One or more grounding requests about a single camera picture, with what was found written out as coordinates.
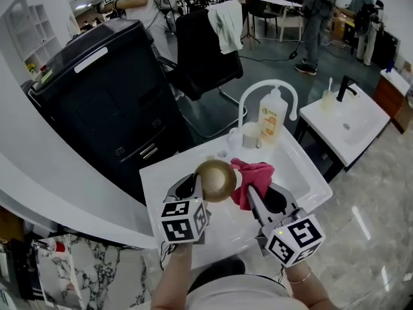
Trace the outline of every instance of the white plastic bottle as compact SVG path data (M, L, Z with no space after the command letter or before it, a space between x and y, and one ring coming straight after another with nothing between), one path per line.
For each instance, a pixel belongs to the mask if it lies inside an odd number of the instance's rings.
M278 88L271 91L259 102L261 139L267 143L276 143L287 114L288 103L281 98Z

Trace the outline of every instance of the bracelet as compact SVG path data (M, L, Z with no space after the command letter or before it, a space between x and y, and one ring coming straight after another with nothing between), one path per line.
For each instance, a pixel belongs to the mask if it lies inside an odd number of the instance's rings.
M292 282L292 281L290 281L288 278L287 278L287 280L288 280L288 282L291 284L291 285L298 285L298 284L301 284L301 283L303 283L305 280L307 280L308 278L310 278L310 275L312 274L312 271L310 271L310 273L308 274L308 276L306 276L304 279L302 279L301 281L299 281L299 282Z

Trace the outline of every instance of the pink towel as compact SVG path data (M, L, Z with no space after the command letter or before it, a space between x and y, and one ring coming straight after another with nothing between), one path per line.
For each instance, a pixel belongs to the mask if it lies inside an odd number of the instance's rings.
M271 177L275 169L267 163L247 164L239 158L233 158L231 163L231 167L239 170L243 177L240 188L232 192L231 198L241 210L251 210L247 198L248 185L254 185L260 195L264 197L271 185Z

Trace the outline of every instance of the small white sink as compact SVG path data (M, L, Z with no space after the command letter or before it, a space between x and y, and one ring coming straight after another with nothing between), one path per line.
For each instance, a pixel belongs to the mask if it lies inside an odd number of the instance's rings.
M229 162L233 157L227 136L204 143L139 171L146 205L154 236L160 248L163 237L157 217L169 187L195 171L209 157ZM248 149L237 154L247 163L265 161L275 168L272 181L289 190L307 212L332 197L331 188L314 166L305 151L289 131L283 127L277 147ZM220 203L209 203L212 213L205 230L205 245L194 247L192 268L201 267L240 253L255 245L259 224L249 211L242 211L229 198Z
M343 102L334 100L329 112L322 109L321 100L299 112L346 167L372 143L390 119L357 85L350 87L357 96L346 91Z

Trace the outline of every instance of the black faucet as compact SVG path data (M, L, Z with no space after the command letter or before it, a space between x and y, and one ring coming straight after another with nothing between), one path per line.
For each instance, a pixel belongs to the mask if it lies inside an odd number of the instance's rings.
M338 102L343 102L343 97L344 97L344 93L346 92L346 90L349 90L351 93L353 93L354 96L357 95L357 92L348 86L349 81L352 81L354 84L357 84L357 81L355 81L354 79L348 76L344 76L341 82L340 90L338 91L338 95L337 95Z

